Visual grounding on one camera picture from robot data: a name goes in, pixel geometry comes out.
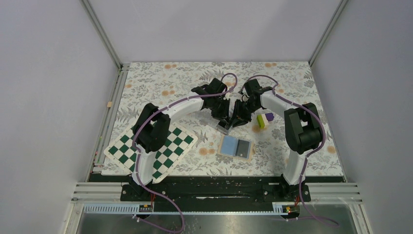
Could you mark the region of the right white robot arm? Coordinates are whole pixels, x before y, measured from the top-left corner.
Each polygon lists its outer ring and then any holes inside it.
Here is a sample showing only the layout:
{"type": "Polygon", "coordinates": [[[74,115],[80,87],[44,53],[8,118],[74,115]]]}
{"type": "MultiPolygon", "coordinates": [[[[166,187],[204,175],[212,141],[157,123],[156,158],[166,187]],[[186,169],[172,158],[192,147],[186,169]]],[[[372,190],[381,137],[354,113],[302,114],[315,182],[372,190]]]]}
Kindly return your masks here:
{"type": "Polygon", "coordinates": [[[250,77],[242,86],[248,99],[235,101],[232,117],[224,128],[228,130],[249,123],[258,109],[268,109],[283,118],[290,155],[282,174],[285,184],[280,186],[279,193],[281,198],[291,201],[299,194],[297,184],[304,181],[308,157],[325,143],[324,126],[313,103],[292,102],[277,94],[274,87],[260,86],[257,78],[257,75],[250,77]]]}

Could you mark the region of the clear acrylic card box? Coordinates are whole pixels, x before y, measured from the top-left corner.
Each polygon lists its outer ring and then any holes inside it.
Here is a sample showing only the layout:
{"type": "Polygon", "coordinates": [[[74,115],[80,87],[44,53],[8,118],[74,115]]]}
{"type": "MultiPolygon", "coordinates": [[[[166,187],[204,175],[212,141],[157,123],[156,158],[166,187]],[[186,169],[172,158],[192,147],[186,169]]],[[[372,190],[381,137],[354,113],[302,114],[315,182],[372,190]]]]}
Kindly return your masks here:
{"type": "Polygon", "coordinates": [[[208,126],[213,128],[214,130],[222,133],[223,135],[229,135],[230,130],[228,131],[222,131],[219,127],[218,127],[218,123],[220,122],[220,120],[216,120],[211,116],[211,111],[208,109],[203,109],[200,110],[198,112],[196,112],[196,116],[200,122],[200,125],[202,126],[208,126]]]}

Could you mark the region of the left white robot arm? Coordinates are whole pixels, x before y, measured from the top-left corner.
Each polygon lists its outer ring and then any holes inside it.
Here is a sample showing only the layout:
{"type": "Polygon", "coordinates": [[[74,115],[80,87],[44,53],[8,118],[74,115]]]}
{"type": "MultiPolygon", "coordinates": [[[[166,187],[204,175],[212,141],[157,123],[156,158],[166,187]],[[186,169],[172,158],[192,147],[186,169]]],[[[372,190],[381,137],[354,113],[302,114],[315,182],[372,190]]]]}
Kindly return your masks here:
{"type": "Polygon", "coordinates": [[[210,84],[192,88],[181,99],[164,107],[148,103],[144,106],[132,132],[132,148],[136,152],[135,168],[132,178],[136,183],[132,194],[139,200],[146,200],[151,194],[149,183],[152,182],[155,155],[166,143],[169,126],[186,115],[210,109],[215,119],[224,120],[229,116],[230,100],[227,93],[234,90],[222,79],[213,79],[210,84]]]}

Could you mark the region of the tan card holder wallet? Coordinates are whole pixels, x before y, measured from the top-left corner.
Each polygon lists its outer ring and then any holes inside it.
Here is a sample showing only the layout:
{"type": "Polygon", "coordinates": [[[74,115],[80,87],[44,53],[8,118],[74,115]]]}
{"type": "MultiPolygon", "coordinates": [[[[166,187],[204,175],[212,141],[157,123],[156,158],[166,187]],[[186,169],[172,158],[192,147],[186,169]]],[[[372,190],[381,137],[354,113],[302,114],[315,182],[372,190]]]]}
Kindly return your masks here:
{"type": "Polygon", "coordinates": [[[223,155],[223,156],[234,157],[234,158],[244,160],[244,161],[251,161],[252,155],[253,155],[254,143],[251,141],[249,158],[244,159],[244,158],[235,156],[238,140],[239,138],[223,135],[219,143],[218,154],[223,155]]]}

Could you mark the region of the single black credit card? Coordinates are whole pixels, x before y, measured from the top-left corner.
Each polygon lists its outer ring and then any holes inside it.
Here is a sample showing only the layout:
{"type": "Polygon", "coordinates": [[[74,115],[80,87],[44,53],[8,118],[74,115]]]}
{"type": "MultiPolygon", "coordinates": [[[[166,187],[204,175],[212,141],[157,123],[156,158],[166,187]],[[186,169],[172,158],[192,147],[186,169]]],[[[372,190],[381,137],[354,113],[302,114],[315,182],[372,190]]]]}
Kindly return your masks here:
{"type": "Polygon", "coordinates": [[[238,140],[235,156],[244,159],[249,158],[251,142],[246,140],[238,140]]]}

